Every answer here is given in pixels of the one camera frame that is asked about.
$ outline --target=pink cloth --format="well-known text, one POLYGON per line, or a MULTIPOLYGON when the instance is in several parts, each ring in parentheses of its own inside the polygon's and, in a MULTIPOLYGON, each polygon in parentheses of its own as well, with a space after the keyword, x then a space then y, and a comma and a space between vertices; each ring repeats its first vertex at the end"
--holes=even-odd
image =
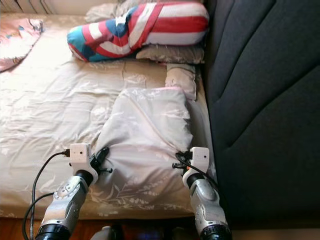
POLYGON ((0 22, 0 72, 26 57, 39 39, 42 26, 41 20, 28 18, 0 22))

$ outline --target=gray couch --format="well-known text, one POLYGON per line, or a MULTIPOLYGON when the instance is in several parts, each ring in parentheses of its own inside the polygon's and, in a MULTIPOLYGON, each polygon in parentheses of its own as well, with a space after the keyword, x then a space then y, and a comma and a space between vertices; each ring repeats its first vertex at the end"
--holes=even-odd
POLYGON ((320 1, 207 8, 203 76, 231 227, 319 227, 320 1))

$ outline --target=beige bed sheet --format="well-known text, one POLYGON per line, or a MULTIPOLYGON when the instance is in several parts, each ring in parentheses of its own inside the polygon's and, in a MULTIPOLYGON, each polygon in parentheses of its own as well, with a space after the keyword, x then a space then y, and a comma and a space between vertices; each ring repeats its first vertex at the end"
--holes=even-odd
MULTIPOLYGON (((44 161, 72 143, 95 146, 112 106, 125 88, 165 86, 166 67, 122 59, 85 63, 74 58, 66 43, 70 28, 82 16, 1 14, 1 18, 44 21, 44 33, 17 67, 0 74, 0 217, 23 217, 30 204, 34 178, 44 161)), ((210 124, 202 81, 197 101, 189 102, 193 146, 208 146, 210 124)), ((72 175, 68 159, 54 158, 42 173, 36 195, 53 192, 72 175)), ((90 188, 81 219, 155 219, 190 216, 190 210, 132 210, 98 204, 103 189, 90 188)), ((37 204, 41 218, 50 198, 37 204)))

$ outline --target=mattress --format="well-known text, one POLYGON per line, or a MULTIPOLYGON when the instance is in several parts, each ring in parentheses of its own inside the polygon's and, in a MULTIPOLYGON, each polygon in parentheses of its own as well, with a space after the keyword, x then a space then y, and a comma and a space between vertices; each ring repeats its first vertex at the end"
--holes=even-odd
MULTIPOLYGON (((44 33, 14 69, 0 73, 0 217, 21 218, 30 204, 32 184, 44 161, 72 143, 95 148, 120 92, 165 86, 166 66, 136 59, 90 63, 72 56, 66 43, 70 28, 83 16, 1 14, 1 19, 44 21, 44 33)), ((205 92, 197 73, 197 100, 188 102, 192 146, 212 143, 205 92)), ((72 175, 65 157, 54 158, 42 173, 36 195, 54 192, 72 175)), ((37 204, 42 218, 51 199, 37 204)), ((160 219, 192 215, 188 208, 117 209, 107 204, 101 186, 90 187, 81 219, 160 219)))

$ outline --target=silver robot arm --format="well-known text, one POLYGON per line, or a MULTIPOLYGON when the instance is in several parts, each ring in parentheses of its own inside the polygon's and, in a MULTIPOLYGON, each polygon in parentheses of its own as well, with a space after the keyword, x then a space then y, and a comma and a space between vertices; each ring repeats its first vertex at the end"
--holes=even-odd
POLYGON ((53 201, 45 211, 35 240, 68 240, 86 200, 90 184, 96 183, 100 173, 112 169, 100 169, 109 148, 103 148, 96 156, 91 155, 90 144, 71 144, 70 165, 73 175, 62 183, 53 194, 53 201))
MULTIPOLYGON (((209 149, 193 147, 190 152, 177 153, 176 157, 206 173, 209 167, 209 149)), ((174 163, 173 168, 184 169, 183 184, 190 190, 191 206, 195 215, 195 226, 201 240, 231 240, 225 212, 220 206, 218 192, 208 179, 185 164, 174 163)))

